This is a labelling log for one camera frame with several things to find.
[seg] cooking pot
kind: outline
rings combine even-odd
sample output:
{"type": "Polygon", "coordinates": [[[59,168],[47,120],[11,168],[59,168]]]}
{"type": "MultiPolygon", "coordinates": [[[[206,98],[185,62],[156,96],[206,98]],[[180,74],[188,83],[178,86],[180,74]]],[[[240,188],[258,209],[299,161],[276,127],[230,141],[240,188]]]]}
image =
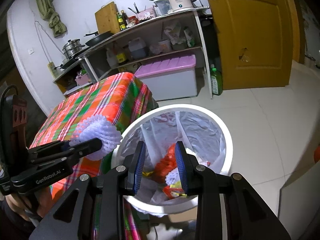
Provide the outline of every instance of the cooking pot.
{"type": "Polygon", "coordinates": [[[80,43],[80,39],[76,39],[76,40],[68,40],[68,43],[66,43],[63,47],[62,47],[62,51],[63,51],[63,55],[66,58],[72,58],[77,52],[79,52],[80,50],[82,50],[82,48],[85,45],[81,45],[80,43]]]}
{"type": "Polygon", "coordinates": [[[85,43],[89,47],[92,47],[92,46],[98,44],[99,42],[106,40],[107,38],[111,37],[113,35],[113,33],[111,31],[108,31],[108,32],[105,32],[105,33],[102,33],[102,34],[99,34],[98,32],[95,32],[95,33],[86,34],[84,37],[91,36],[91,35],[95,35],[95,37],[92,38],[91,40],[88,40],[85,43]]]}

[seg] plaid tablecloth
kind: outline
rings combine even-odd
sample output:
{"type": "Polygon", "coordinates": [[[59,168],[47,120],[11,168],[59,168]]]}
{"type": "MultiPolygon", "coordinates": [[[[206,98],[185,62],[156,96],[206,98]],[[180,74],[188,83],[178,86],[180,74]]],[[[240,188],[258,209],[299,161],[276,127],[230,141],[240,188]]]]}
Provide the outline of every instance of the plaid tablecloth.
{"type": "MultiPolygon", "coordinates": [[[[100,81],[61,102],[48,116],[37,133],[31,147],[55,140],[70,139],[77,124],[92,116],[106,116],[121,133],[138,117],[156,108],[148,87],[131,73],[119,73],[100,81]]],[[[52,185],[54,201],[84,173],[98,176],[110,169],[111,153],[103,160],[90,161],[82,158],[73,167],[73,174],[52,185]]],[[[125,205],[125,225],[127,239],[140,239],[136,230],[130,205],[125,205]]]]}

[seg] cutting board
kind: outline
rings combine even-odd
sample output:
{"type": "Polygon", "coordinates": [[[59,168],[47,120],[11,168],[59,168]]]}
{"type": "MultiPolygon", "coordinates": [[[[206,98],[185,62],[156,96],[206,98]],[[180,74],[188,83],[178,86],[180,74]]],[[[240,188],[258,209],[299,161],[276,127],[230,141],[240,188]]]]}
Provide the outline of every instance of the cutting board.
{"type": "Polygon", "coordinates": [[[117,18],[117,10],[114,2],[102,7],[95,14],[98,33],[102,34],[111,31],[113,34],[120,32],[120,26],[117,18]]]}

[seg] small pot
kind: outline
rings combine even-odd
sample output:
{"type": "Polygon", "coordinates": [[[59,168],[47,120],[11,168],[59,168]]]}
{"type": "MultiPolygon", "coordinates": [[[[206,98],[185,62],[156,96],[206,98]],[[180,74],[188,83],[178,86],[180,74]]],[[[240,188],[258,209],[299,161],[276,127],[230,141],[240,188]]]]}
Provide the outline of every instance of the small pot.
{"type": "Polygon", "coordinates": [[[77,52],[79,52],[80,50],[82,50],[82,48],[85,45],[81,45],[80,43],[80,39],[76,39],[76,40],[68,40],[68,43],[66,43],[63,48],[63,55],[66,58],[72,58],[77,52]]]}

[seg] pink storage box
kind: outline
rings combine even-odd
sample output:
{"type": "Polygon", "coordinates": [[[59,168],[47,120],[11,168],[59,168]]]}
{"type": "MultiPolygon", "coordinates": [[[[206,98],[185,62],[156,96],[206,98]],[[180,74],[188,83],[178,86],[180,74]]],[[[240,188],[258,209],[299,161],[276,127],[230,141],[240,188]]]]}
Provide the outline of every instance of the pink storage box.
{"type": "Polygon", "coordinates": [[[148,18],[156,18],[157,17],[157,13],[156,10],[154,9],[154,7],[150,7],[142,12],[139,12],[137,14],[137,18],[138,20],[145,20],[148,18]]]}
{"type": "Polygon", "coordinates": [[[77,77],[75,80],[76,80],[78,86],[83,86],[84,84],[87,84],[90,79],[89,79],[88,74],[86,73],[81,77],[77,77]]]}
{"type": "Polygon", "coordinates": [[[142,65],[135,76],[145,83],[155,100],[194,97],[196,56],[163,57],[142,65]]]}

